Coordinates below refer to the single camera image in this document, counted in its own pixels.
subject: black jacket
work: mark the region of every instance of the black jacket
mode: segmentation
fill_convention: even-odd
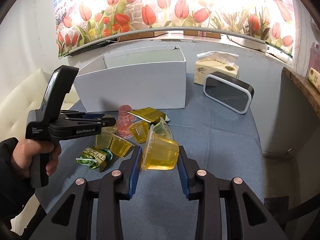
[[[8,229],[12,228],[10,220],[21,213],[28,200],[35,193],[30,185],[30,180],[20,177],[11,164],[11,154],[17,143],[16,138],[10,138],[0,143],[0,234],[4,234],[3,227],[5,225]],[[10,234],[15,237],[12,239],[20,239],[18,235]]]

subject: jelly cup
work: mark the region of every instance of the jelly cup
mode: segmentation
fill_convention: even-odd
[[[179,145],[172,139],[156,134],[153,129],[151,125],[143,150],[141,170],[171,170],[178,160]]]
[[[171,132],[168,124],[166,123],[166,121],[162,117],[160,117],[160,122],[154,126],[153,131],[156,134],[162,135],[166,138],[173,140],[172,132]]]
[[[144,143],[149,133],[149,124],[146,121],[138,121],[129,126],[129,131],[138,143]]]
[[[133,144],[115,134],[112,134],[112,137],[113,139],[109,148],[110,151],[120,157],[125,156]]]
[[[112,133],[101,131],[101,134],[96,135],[96,146],[108,149],[112,139]]]
[[[132,114],[129,114],[129,112],[131,112],[131,111],[132,111],[132,108],[129,105],[120,106],[119,107],[119,116],[126,116],[130,119],[131,122],[134,122],[137,119],[137,117]]]
[[[129,126],[132,125],[132,121],[130,121],[128,117],[119,116],[116,125],[118,128],[118,135],[125,139],[132,137],[132,133],[129,131]]]

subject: blue tablecloth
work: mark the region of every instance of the blue tablecloth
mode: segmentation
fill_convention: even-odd
[[[80,101],[72,109],[85,110]],[[207,98],[203,86],[194,84],[193,75],[187,74],[186,108],[163,111],[171,119],[169,127],[174,139],[183,145],[188,157],[195,159],[200,168],[217,178],[243,178],[263,200],[262,151],[250,109],[240,115]],[[75,158],[92,146],[94,140],[94,137],[87,137],[60,142],[62,153],[57,171],[50,177],[47,187],[36,190],[36,196],[47,212],[77,178],[99,179],[119,167],[123,158],[103,173],[76,163]],[[121,201],[120,208],[124,239],[188,240],[195,237],[198,202],[188,201],[182,193],[177,167],[170,171],[141,173],[133,199]],[[225,214],[222,217],[222,235],[226,238]],[[94,218],[92,239],[95,239]]]

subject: white sofa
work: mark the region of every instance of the white sofa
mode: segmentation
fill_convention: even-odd
[[[40,108],[47,85],[48,80],[39,68],[5,98],[0,104],[0,141],[11,137],[16,137],[18,140],[25,137],[28,112]],[[66,95],[61,109],[70,109],[78,100],[78,94],[73,87]],[[23,212],[11,220],[12,231],[21,235],[38,206],[39,202],[34,195]]]

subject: cardboard box on shelf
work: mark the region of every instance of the cardboard box on shelf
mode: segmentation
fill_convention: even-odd
[[[199,31],[183,31],[184,35],[190,35],[190,36],[199,36],[199,37],[209,37],[209,38],[215,38],[215,39],[221,39],[220,33],[209,33],[209,32],[199,32]]]
[[[313,85],[313,87],[320,93],[320,73],[314,68],[310,68],[308,81]]]
[[[130,40],[137,40],[143,38],[154,38],[163,34],[168,33],[167,31],[161,32],[149,32],[149,33],[137,33],[137,34],[130,34],[127,36],[122,36],[118,38],[118,41],[130,41]]]

